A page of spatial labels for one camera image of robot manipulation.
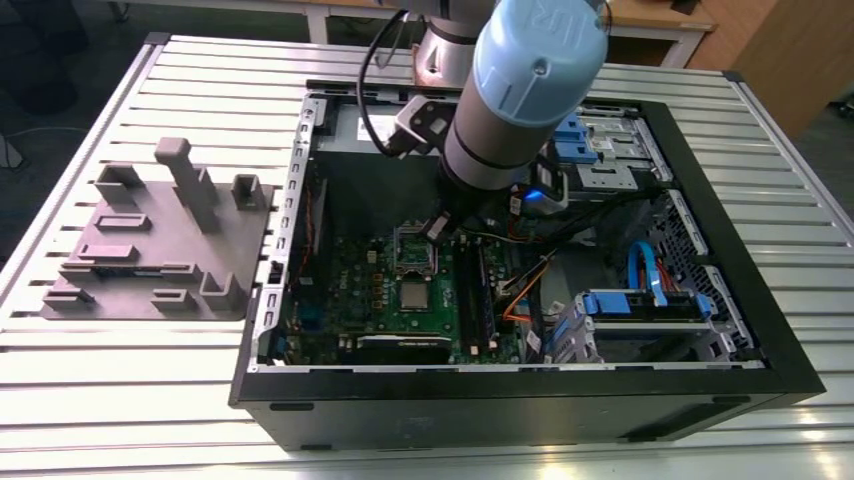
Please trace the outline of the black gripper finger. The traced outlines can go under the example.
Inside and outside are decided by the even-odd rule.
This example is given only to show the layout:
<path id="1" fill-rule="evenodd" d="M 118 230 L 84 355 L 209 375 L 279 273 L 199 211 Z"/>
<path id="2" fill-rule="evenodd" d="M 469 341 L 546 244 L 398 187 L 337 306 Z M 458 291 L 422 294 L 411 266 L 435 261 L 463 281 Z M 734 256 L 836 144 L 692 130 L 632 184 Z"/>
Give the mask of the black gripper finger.
<path id="1" fill-rule="evenodd" d="M 441 212 L 430 219 L 423 228 L 422 234 L 433 245 L 442 245 L 455 233 L 461 221 L 450 212 Z"/>

